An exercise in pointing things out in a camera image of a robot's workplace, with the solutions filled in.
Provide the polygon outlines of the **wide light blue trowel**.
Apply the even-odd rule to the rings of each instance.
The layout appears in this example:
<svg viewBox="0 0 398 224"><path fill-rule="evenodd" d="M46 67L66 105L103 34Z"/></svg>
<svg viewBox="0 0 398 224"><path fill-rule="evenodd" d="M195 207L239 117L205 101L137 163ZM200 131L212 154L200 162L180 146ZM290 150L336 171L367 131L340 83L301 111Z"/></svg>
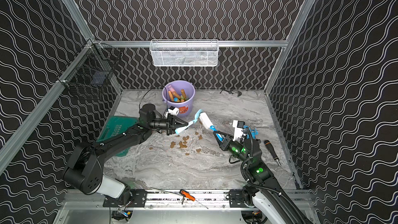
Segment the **wide light blue trowel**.
<svg viewBox="0 0 398 224"><path fill-rule="evenodd" d="M200 119L200 114L203 112L202 109L198 110L195 114L195 117L192 121L189 121L188 124L185 126L185 130L188 129L190 126L192 126L193 124L195 124L196 122L199 121Z"/></svg>

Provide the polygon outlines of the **white blue brush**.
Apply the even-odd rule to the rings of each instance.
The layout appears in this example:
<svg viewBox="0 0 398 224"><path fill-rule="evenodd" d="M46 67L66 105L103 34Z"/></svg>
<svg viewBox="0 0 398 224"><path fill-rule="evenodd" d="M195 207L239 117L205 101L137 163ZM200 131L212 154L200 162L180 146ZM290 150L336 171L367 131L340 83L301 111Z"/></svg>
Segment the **white blue brush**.
<svg viewBox="0 0 398 224"><path fill-rule="evenodd" d="M206 129L210 129L212 131L217 131L217 129L215 128L215 126L213 125L213 123L211 122L211 120L209 119L209 117L207 116L206 113L204 113L204 112L200 113L199 120L201 121L202 125Z"/></svg>

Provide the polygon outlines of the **lime front trowel wooden handle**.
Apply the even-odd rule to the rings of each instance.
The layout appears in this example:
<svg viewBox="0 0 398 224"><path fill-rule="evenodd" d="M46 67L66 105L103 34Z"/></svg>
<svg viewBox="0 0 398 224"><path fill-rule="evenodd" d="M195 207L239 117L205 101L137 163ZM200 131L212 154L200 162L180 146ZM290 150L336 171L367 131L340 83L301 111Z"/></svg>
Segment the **lime front trowel wooden handle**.
<svg viewBox="0 0 398 224"><path fill-rule="evenodd" d="M172 92L168 91L168 94L169 94L169 97L170 97L170 101L174 102L174 96L173 96Z"/></svg>

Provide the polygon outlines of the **wide green trowel wooden handle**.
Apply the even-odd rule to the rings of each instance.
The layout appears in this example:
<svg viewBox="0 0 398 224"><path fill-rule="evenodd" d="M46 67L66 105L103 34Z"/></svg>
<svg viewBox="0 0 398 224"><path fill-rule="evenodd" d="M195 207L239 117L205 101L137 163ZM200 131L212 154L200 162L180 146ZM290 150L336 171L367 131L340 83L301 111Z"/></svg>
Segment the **wide green trowel wooden handle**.
<svg viewBox="0 0 398 224"><path fill-rule="evenodd" d="M181 99L181 96L176 91L173 91L172 94L174 97L178 98L179 100Z"/></svg>

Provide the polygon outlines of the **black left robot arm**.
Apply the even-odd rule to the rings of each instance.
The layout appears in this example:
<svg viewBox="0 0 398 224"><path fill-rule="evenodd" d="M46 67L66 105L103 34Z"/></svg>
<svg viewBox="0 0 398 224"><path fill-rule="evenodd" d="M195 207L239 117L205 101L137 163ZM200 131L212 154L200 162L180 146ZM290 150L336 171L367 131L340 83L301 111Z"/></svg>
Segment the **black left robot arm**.
<svg viewBox="0 0 398 224"><path fill-rule="evenodd" d="M139 145L152 135L153 131L164 130L173 135L178 128L188 123L178 116L164 117L153 104L145 104L139 110L138 122L124 132L102 142L78 144L70 156L64 170L63 180L85 195L102 194L120 205L131 200L130 186L104 175L104 164L123 150Z"/></svg>

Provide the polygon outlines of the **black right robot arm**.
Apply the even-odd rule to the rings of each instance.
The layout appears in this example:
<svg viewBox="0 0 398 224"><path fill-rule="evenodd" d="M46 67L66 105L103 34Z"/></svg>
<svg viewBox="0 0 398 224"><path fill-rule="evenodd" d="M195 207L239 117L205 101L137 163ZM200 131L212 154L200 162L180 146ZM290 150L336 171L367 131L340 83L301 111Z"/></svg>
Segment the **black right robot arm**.
<svg viewBox="0 0 398 224"><path fill-rule="evenodd" d="M259 140L248 131L244 133L247 138L235 141L232 135L213 130L220 149L240 162L240 173L246 182L242 189L244 204L257 208L272 224L310 224L311 220L289 198L262 160Z"/></svg>

